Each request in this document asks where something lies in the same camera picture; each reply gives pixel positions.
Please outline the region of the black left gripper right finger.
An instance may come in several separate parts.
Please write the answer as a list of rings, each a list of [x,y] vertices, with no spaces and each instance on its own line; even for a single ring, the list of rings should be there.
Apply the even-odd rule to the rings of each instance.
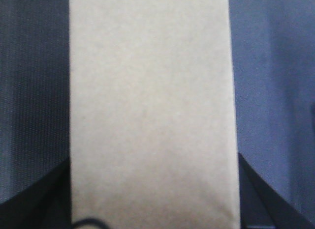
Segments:
[[[314,225],[286,202],[238,154],[242,229],[313,229]]]

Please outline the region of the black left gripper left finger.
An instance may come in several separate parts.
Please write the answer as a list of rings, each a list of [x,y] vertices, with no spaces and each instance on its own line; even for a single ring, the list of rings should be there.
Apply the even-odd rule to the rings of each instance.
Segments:
[[[71,228],[70,159],[0,204],[2,229]]]

